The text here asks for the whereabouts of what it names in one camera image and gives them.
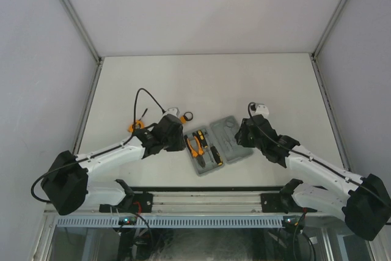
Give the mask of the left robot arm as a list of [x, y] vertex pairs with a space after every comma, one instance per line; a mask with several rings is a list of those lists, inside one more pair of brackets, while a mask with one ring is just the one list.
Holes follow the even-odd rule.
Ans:
[[131, 188], [122, 179], [113, 184], [93, 181], [115, 167], [143, 160], [164, 150], [178, 152], [186, 147], [183, 124], [176, 115], [165, 112], [152, 129], [141, 128], [117, 144], [86, 154], [69, 151], [58, 154], [40, 180], [42, 190], [59, 215], [73, 213], [82, 206], [112, 205], [121, 212], [134, 204]]

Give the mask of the black yellow screwdriver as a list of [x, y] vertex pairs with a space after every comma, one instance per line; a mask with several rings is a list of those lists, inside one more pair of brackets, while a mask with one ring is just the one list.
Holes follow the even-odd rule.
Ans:
[[206, 141], [206, 138], [205, 138], [205, 135], [204, 133], [201, 131], [201, 130], [197, 130], [197, 137], [199, 139], [199, 142], [201, 144], [201, 146], [204, 148], [204, 149], [207, 149], [208, 148], [208, 143]]
[[217, 164], [217, 166], [223, 165], [223, 160], [215, 146], [207, 147], [206, 152], [210, 155], [212, 161]]

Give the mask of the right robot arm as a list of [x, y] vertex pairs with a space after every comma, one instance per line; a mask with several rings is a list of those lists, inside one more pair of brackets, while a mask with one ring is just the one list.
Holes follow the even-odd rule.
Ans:
[[326, 213], [367, 241], [374, 240], [390, 219], [390, 196], [378, 176], [364, 177], [322, 161], [299, 141], [277, 134], [261, 114], [244, 118], [235, 139], [293, 174], [280, 191], [285, 210], [302, 207]]

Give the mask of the orange tape measure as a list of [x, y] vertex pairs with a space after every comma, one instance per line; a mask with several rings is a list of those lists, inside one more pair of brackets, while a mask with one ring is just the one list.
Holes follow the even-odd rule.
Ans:
[[134, 123], [132, 123], [132, 124], [128, 127], [128, 132], [133, 133], [135, 130], [142, 129], [142, 128], [144, 128], [144, 127], [145, 127], [145, 125], [144, 125], [143, 121], [141, 121], [141, 120], [136, 120]]

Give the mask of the grey plastic tool case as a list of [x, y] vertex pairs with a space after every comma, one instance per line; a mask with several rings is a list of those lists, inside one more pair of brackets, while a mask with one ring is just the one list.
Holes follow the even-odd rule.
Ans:
[[203, 148], [203, 151], [205, 152], [203, 159], [205, 160], [206, 167], [201, 168], [191, 156], [186, 146], [191, 163], [198, 176], [210, 174], [222, 169], [227, 164], [237, 163], [252, 156], [254, 153], [252, 149], [242, 147], [236, 143], [235, 134], [239, 130], [239, 123], [234, 116], [227, 116], [210, 123], [208, 126], [201, 126], [195, 130], [186, 132], [184, 135], [188, 136], [195, 149], [197, 148], [197, 144], [194, 141], [193, 135], [197, 133], [197, 130], [201, 130], [204, 133], [208, 146], [215, 146], [223, 160], [223, 165], [217, 166], [206, 152], [206, 149]]

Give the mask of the orange handled pliers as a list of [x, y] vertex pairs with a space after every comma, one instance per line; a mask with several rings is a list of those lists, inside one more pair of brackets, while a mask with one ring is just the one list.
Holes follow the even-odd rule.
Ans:
[[206, 163], [205, 163], [205, 160], [203, 159], [203, 155], [204, 155], [205, 152], [203, 151], [201, 143], [200, 143], [200, 141], [199, 141], [199, 139], [198, 139], [196, 134], [193, 135], [193, 138], [194, 138], [195, 143], [197, 144], [197, 148], [196, 149], [192, 146], [188, 136], [184, 135], [185, 143], [186, 143], [186, 146], [187, 146], [191, 156], [196, 160], [196, 162], [198, 163], [198, 165], [201, 168], [205, 168], [206, 167]]

